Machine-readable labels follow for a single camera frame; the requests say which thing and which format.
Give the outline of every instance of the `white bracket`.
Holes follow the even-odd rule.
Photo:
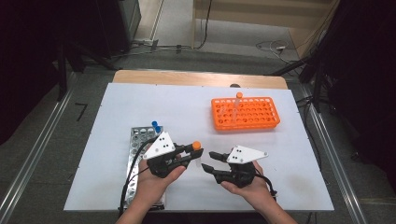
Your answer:
[[[149,160],[152,158],[159,157],[168,152],[175,151],[175,146],[173,145],[172,139],[168,132],[163,132],[151,145],[149,150],[143,155],[144,160]]]
[[[268,152],[259,151],[249,147],[236,146],[228,156],[227,162],[245,164],[265,157],[268,157]]]

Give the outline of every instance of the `blue cap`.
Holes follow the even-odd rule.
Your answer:
[[[161,132],[161,127],[160,126],[155,127],[155,132],[156,133],[160,133]]]

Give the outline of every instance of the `person's arm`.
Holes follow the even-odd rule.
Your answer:
[[[147,167],[145,160],[139,163],[139,170],[142,171]],[[141,173],[137,181],[136,195],[117,224],[140,224],[151,206],[161,199],[166,188],[177,180],[185,170],[186,167],[179,166],[166,178],[152,175],[149,170]]]
[[[262,174],[260,165],[256,161],[253,163]],[[232,194],[242,196],[269,223],[297,223],[271,196],[265,180],[254,177],[250,185],[241,189],[226,181],[221,182],[221,185]]]

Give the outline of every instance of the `person's left hand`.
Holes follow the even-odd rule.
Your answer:
[[[139,162],[139,171],[148,168],[147,161],[142,160]],[[186,167],[179,166],[173,170],[166,178],[160,178],[153,175],[149,169],[138,176],[136,195],[134,201],[152,206],[158,202],[166,188],[177,180],[181,174],[186,170]]]

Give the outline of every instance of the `person's right hand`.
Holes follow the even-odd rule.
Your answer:
[[[256,161],[253,164],[260,174],[263,174],[260,165]],[[227,181],[221,182],[221,185],[232,194],[242,196],[256,210],[260,210],[263,203],[274,200],[267,188],[265,180],[258,177],[254,177],[250,185],[241,189]]]

